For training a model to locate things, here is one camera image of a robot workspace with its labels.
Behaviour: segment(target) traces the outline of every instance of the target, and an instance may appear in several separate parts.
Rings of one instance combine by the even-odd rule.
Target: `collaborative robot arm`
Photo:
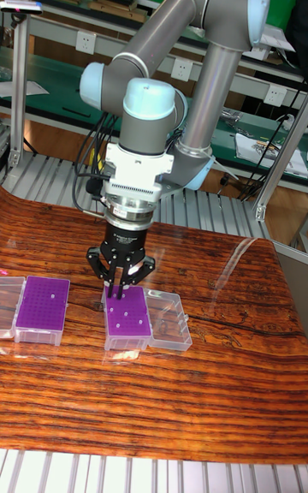
[[[92,63],[85,69],[80,82],[84,101],[123,117],[119,143],[109,144],[106,154],[111,174],[104,187],[108,226],[101,253],[109,271],[100,268],[98,274],[99,250],[95,257],[88,254],[98,276],[107,274],[109,295],[116,266],[123,268],[121,285],[137,283],[154,268],[145,258],[144,245],[161,192],[157,177],[163,173],[168,183],[182,187],[201,185],[210,161],[210,140],[241,54],[259,42],[269,4],[270,0],[164,0],[110,65]],[[185,99],[172,86],[149,79],[189,24],[203,28],[210,44],[182,135],[172,154],[165,154],[166,135],[181,124]],[[111,253],[119,257],[110,258]]]

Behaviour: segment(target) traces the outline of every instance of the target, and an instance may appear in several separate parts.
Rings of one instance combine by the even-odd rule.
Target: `wooden table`
[[[104,352],[104,223],[0,189],[0,266],[68,278],[60,347],[0,340],[0,447],[178,460],[308,461],[308,345],[274,247],[156,223],[143,285],[181,296],[192,346]]]

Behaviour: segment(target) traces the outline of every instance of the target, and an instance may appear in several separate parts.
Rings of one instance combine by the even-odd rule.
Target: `clear plastic box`
[[[29,276],[14,319],[15,342],[61,343],[69,280]]]
[[[0,277],[0,339],[14,337],[14,318],[21,303],[26,278]]]
[[[107,289],[102,297],[105,350],[145,350],[150,345],[184,352],[192,345],[178,294],[131,286],[118,300],[117,287],[110,298]]]
[[[106,328],[105,350],[145,350],[151,339],[151,325],[143,288],[138,286],[123,290],[117,299],[118,286],[111,297],[104,288],[102,303]]]
[[[187,350],[193,342],[187,326],[188,315],[183,311],[181,297],[178,294],[146,288],[144,293],[152,329],[150,347],[182,352]]]

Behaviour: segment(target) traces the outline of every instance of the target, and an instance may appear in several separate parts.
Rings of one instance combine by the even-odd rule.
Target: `clear plastic lid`
[[[1,276],[0,278],[0,338],[14,337],[14,317],[23,295],[26,278],[23,276]]]
[[[146,288],[144,293],[152,327],[150,347],[187,350],[193,342],[180,296]]]

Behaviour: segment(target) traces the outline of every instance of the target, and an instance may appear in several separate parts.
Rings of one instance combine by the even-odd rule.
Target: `electrical outlet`
[[[280,107],[286,95],[287,88],[284,88],[283,86],[273,86],[270,84],[269,90],[264,98],[264,103],[274,105],[275,107]]]
[[[85,54],[94,54],[96,34],[88,31],[78,31],[76,40],[76,50],[83,51]]]
[[[171,72],[171,78],[187,82],[192,68],[193,62],[189,62],[187,59],[176,58]]]

